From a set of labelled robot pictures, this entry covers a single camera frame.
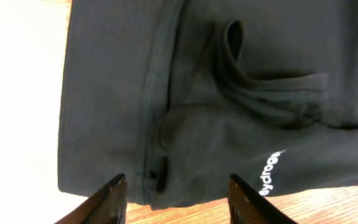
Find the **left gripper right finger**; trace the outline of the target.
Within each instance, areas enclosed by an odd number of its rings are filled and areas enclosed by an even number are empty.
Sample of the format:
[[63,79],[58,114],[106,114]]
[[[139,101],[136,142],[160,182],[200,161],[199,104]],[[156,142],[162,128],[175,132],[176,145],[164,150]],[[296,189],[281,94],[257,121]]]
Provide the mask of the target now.
[[227,201],[231,224],[296,224],[236,174],[230,175]]

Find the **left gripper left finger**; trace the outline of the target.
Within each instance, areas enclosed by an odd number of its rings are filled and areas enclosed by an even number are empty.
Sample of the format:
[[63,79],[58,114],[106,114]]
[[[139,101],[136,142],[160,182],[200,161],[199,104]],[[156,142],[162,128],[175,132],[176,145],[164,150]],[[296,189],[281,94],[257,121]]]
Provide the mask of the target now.
[[127,180],[118,174],[55,224],[125,224]]

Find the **black t-shirt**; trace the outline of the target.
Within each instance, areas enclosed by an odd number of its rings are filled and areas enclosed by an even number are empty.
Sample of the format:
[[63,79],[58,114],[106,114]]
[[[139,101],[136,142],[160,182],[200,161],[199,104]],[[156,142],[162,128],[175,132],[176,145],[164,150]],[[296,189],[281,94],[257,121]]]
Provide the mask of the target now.
[[74,0],[58,188],[154,209],[358,185],[358,0]]

